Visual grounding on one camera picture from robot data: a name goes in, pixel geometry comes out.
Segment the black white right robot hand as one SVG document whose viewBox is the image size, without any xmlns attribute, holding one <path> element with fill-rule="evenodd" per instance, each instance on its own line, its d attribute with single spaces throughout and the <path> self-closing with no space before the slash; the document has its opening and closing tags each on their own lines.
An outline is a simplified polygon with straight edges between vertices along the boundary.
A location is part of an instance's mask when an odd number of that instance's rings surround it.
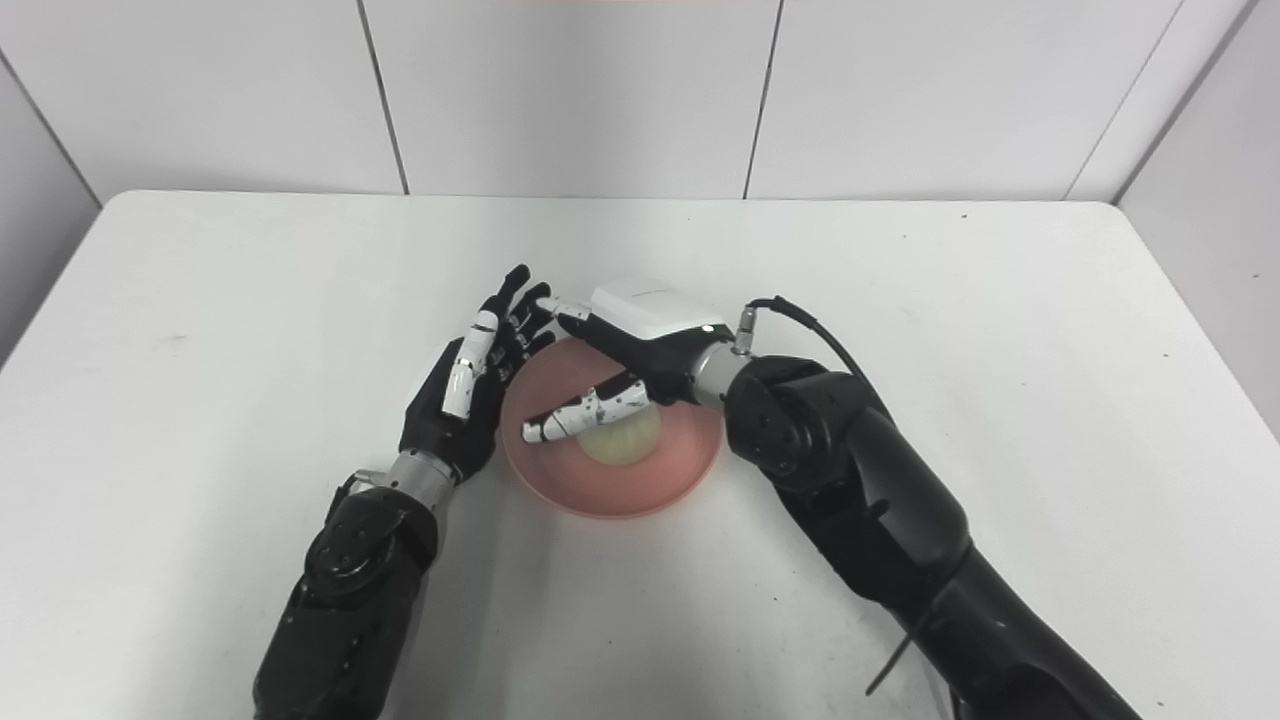
<svg viewBox="0 0 1280 720">
<path fill-rule="evenodd" d="M 723 414 L 730 386 L 745 366 L 733 351 L 733 332 L 714 309 L 658 281 L 613 281 L 585 304 L 552 297 L 538 306 L 621 369 L 527 418 L 520 429 L 527 445 L 580 436 L 652 405 L 686 402 Z"/>
</svg>

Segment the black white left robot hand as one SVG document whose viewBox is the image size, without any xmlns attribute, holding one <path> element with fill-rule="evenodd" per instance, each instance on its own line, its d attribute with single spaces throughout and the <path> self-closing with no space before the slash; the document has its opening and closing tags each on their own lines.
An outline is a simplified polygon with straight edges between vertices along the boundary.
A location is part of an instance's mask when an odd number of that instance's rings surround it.
<svg viewBox="0 0 1280 720">
<path fill-rule="evenodd" d="M 457 484 L 488 465 L 509 383 L 556 341 L 550 313 L 538 306 L 550 286 L 530 284 L 530 278 L 525 264 L 506 274 L 463 334 L 444 347 L 404 411 L 399 451 L 434 457 Z"/>
</svg>

